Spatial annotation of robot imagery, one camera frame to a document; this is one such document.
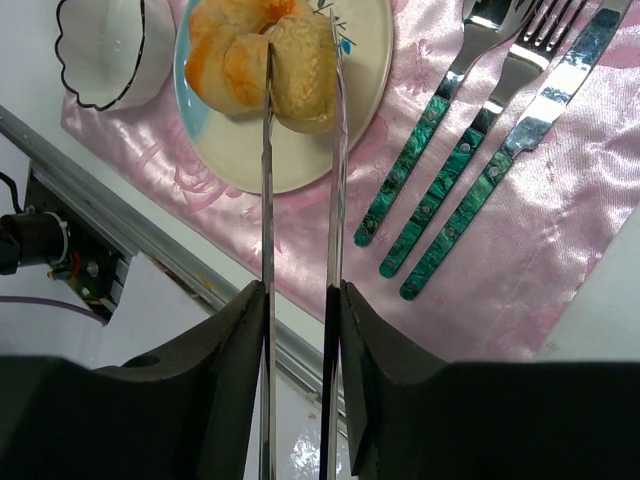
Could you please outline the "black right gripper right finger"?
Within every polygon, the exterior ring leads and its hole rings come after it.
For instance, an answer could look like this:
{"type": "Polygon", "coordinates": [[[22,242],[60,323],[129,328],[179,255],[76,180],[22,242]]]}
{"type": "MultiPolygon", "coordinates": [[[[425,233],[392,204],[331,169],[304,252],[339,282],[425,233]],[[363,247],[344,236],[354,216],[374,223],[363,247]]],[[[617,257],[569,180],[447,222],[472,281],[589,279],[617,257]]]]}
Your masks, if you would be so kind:
{"type": "Polygon", "coordinates": [[[449,363],[340,290],[349,456],[361,479],[635,479],[639,367],[449,363]]]}

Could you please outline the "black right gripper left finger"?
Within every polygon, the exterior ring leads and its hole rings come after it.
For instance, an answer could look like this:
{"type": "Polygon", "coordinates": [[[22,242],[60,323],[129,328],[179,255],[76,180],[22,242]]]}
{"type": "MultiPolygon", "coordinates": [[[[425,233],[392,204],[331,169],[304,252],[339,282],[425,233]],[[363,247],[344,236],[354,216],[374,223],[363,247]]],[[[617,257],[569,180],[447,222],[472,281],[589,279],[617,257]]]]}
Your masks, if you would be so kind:
{"type": "Polygon", "coordinates": [[[240,479],[265,293],[247,285],[212,317],[120,366],[1,360],[5,479],[240,479]]]}

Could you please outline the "orange striped ring bread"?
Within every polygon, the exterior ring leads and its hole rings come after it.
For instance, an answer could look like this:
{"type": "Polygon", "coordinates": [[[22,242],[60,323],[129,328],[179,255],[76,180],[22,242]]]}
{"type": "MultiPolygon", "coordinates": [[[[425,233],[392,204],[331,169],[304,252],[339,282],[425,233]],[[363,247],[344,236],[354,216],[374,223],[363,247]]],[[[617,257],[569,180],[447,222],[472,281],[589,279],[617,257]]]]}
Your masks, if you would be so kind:
{"type": "Polygon", "coordinates": [[[210,108],[239,115],[264,102],[266,27],[288,16],[309,16],[306,1],[199,2],[188,20],[190,52],[185,78],[210,108]]]}

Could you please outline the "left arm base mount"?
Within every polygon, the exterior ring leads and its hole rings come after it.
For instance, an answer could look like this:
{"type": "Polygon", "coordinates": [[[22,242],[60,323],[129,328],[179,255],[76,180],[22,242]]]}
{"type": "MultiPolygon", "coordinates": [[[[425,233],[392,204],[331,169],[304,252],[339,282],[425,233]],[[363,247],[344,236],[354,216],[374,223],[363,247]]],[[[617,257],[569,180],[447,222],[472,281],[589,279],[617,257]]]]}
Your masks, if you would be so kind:
{"type": "Polygon", "coordinates": [[[128,270],[123,252],[33,174],[23,201],[11,177],[3,173],[1,183],[9,191],[13,208],[1,216],[1,274],[44,265],[47,277],[69,287],[84,306],[36,297],[7,301],[65,308],[107,325],[128,270]]]}

